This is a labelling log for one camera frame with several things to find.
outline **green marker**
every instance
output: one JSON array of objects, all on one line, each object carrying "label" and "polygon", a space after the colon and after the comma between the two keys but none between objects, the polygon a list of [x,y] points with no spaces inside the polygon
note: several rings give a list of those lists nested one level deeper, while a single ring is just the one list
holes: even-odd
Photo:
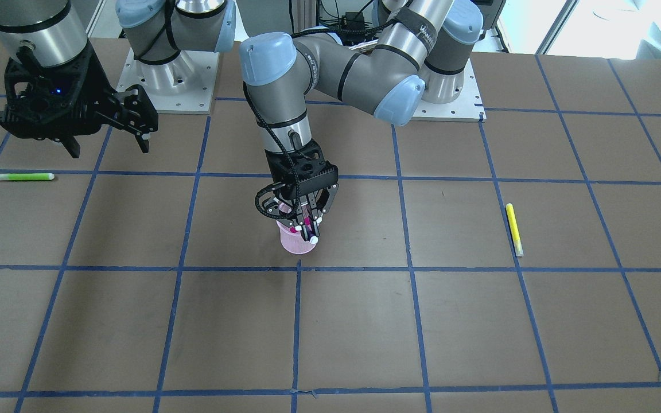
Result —
[{"label": "green marker", "polygon": [[0,173],[0,181],[52,181],[53,173]]}]

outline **yellow marker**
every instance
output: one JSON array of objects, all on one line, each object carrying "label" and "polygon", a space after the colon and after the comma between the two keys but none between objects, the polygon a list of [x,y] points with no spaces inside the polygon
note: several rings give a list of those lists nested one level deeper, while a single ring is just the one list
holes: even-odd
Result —
[{"label": "yellow marker", "polygon": [[524,250],[522,249],[522,239],[519,238],[519,228],[516,225],[514,206],[512,206],[512,204],[507,204],[507,218],[509,219],[509,230],[512,233],[512,241],[514,242],[514,252],[517,256],[524,256]]}]

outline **marker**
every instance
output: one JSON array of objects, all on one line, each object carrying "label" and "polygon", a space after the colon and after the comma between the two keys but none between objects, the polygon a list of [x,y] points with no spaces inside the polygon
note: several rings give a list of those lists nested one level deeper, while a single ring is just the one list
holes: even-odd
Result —
[{"label": "marker", "polygon": [[524,256],[522,249],[522,239],[519,238],[519,228],[516,225],[516,217],[514,216],[514,206],[507,204],[507,218],[509,219],[509,230],[512,233],[512,242],[514,243],[514,253],[517,256]]},{"label": "marker", "polygon": [[54,173],[0,173],[0,181],[52,181]]}]

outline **yellow stick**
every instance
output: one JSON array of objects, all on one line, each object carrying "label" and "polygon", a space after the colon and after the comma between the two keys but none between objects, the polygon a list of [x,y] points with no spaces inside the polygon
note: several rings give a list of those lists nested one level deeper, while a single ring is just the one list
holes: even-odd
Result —
[{"label": "yellow stick", "polygon": [[514,242],[514,252],[517,256],[524,256],[524,250],[522,249],[522,239],[519,238],[519,227],[516,225],[514,206],[512,206],[512,204],[507,204],[507,218],[509,219],[509,230],[512,233],[512,241]]}]

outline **white mounting plate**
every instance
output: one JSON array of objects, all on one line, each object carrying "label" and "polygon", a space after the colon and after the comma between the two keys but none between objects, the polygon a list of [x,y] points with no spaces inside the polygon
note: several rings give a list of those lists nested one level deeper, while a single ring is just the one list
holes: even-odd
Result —
[{"label": "white mounting plate", "polygon": [[[185,115],[209,115],[213,103],[216,76],[218,74],[218,53],[213,52],[185,52],[195,63],[199,71],[199,84],[178,95],[160,95],[147,91],[150,101],[158,113],[177,113]],[[117,91],[123,92],[132,84],[141,84],[141,76],[136,73],[134,65],[134,52],[129,49],[126,63],[121,71]]]},{"label": "white mounting plate", "polygon": [[458,98],[449,104],[432,104],[420,101],[412,120],[442,120],[446,122],[478,122],[486,110],[483,109],[481,92],[469,60],[464,68],[465,80]]}]

